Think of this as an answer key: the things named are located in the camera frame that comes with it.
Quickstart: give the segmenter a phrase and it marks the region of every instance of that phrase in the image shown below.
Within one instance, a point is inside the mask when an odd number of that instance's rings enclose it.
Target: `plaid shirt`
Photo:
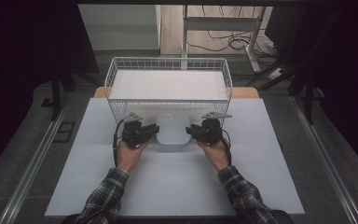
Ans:
[[[84,223],[108,224],[114,222],[117,212],[120,210],[120,198],[124,193],[128,177],[129,174],[122,169],[110,169],[100,186],[87,199],[83,212],[76,218],[76,223],[81,222],[84,217],[92,215],[95,217]],[[240,223],[278,224],[269,212],[269,208],[263,204],[257,187],[245,180],[235,166],[223,169],[217,174],[217,177],[225,188]]]

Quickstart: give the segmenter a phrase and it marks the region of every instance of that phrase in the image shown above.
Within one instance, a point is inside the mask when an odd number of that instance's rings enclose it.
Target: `floor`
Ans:
[[[200,13],[199,10],[192,10],[193,9],[190,10],[191,13]],[[228,8],[224,8],[224,10],[225,13],[229,13],[230,11]],[[164,17],[164,15],[169,14],[174,15],[175,13],[181,16],[180,12],[180,7],[168,7],[163,9],[162,16]],[[180,54],[180,47],[178,48],[177,44],[179,43],[180,46],[181,40],[175,40],[179,35],[164,34],[164,32],[171,32],[170,29],[167,29],[169,26],[170,25],[164,22],[162,24],[163,39],[161,40],[161,54],[174,56]],[[208,36],[206,35],[200,38],[190,36],[188,41],[189,43],[190,41],[195,41],[194,44],[198,45],[205,44],[206,47],[210,48],[219,48],[226,43],[222,42],[221,45],[207,45],[208,40],[204,41],[202,38],[208,38]],[[263,40],[259,43],[263,46],[260,47],[261,49],[264,48],[263,51],[273,50],[268,49],[268,41],[265,38],[260,38],[260,40]],[[170,47],[172,48],[168,49],[168,47],[163,47],[164,42],[171,43]],[[201,49],[192,50],[194,51],[190,51],[191,56],[198,56],[205,53],[205,51]],[[231,51],[222,51],[208,56],[225,57],[228,61],[231,74],[233,74],[234,86],[246,85],[250,78],[254,77],[246,56],[242,55],[242,53],[238,55],[239,53],[233,49],[227,50]],[[104,61],[99,61],[99,66],[101,74],[92,75],[94,78],[103,81],[109,64]],[[263,77],[259,81],[265,81],[268,78],[269,77]],[[22,204],[15,223],[61,223],[63,220],[62,217],[44,217],[43,215],[60,178],[62,168],[71,150],[88,101],[96,90],[94,85],[81,77],[74,76],[74,80],[76,81],[77,88],[76,91],[72,93],[68,110],[62,120],[62,122],[72,122],[74,124],[73,132],[68,136],[62,134],[55,135],[55,140],[61,140],[61,142],[53,142],[48,149],[46,158]],[[298,224],[350,223],[322,167],[320,159],[305,133],[304,126],[300,122],[294,104],[287,93],[286,88],[289,84],[290,80],[286,80],[273,88],[261,91],[260,97],[265,102],[270,121],[282,146],[282,154],[285,157],[289,171],[294,179],[297,193],[306,212],[306,215],[291,215],[291,217],[294,222]],[[35,89],[34,103],[26,119],[0,157],[0,216],[50,125],[51,108],[41,107],[44,99],[50,97],[51,86],[49,83]],[[315,123],[314,128],[321,137],[337,171],[358,205],[358,157],[326,117],[317,101],[313,103],[312,115]],[[205,220],[199,220],[199,223],[205,223],[204,221]]]

